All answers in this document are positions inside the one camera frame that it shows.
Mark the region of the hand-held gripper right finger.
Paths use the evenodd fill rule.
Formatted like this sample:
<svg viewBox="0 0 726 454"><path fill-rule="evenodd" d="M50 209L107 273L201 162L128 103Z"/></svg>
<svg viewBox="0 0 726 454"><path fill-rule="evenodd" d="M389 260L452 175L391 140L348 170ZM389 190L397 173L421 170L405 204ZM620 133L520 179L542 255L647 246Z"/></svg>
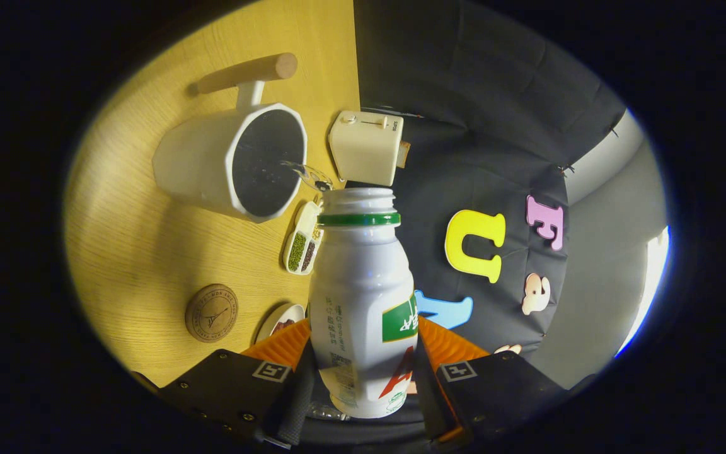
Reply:
<svg viewBox="0 0 726 454"><path fill-rule="evenodd" d="M512 349L487 353L425 317L418 319L413 380L431 445L486 445L581 393L590 374L562 388Z"/></svg>

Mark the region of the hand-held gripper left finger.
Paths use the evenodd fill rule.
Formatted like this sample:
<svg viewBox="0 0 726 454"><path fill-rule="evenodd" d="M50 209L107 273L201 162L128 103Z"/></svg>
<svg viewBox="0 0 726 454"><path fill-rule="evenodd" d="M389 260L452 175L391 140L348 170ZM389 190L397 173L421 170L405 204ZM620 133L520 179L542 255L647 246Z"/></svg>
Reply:
<svg viewBox="0 0 726 454"><path fill-rule="evenodd" d="M133 377L151 393L236 441L289 450L301 440L315 384L308 319L242 352L216 349L165 386Z"/></svg>

